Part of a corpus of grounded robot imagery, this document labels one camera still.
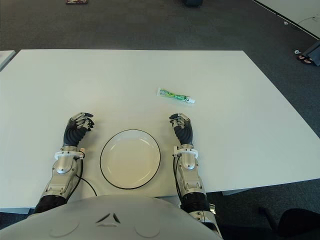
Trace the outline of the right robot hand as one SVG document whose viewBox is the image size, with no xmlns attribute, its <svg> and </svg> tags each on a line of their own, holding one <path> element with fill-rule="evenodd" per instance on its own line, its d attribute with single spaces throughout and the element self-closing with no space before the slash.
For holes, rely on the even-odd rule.
<svg viewBox="0 0 320 240">
<path fill-rule="evenodd" d="M 169 117 L 169 122 L 181 145 L 193 144 L 193 129 L 189 117 L 183 113 L 175 113 Z"/>
</svg>

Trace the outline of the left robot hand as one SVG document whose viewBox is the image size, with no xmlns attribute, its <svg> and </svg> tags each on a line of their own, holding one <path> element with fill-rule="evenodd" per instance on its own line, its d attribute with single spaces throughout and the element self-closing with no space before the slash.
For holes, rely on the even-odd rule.
<svg viewBox="0 0 320 240">
<path fill-rule="evenodd" d="M 77 147 L 86 133 L 94 128 L 93 117 L 94 115 L 88 112 L 80 112 L 72 116 L 66 125 L 62 146 Z"/>
</svg>

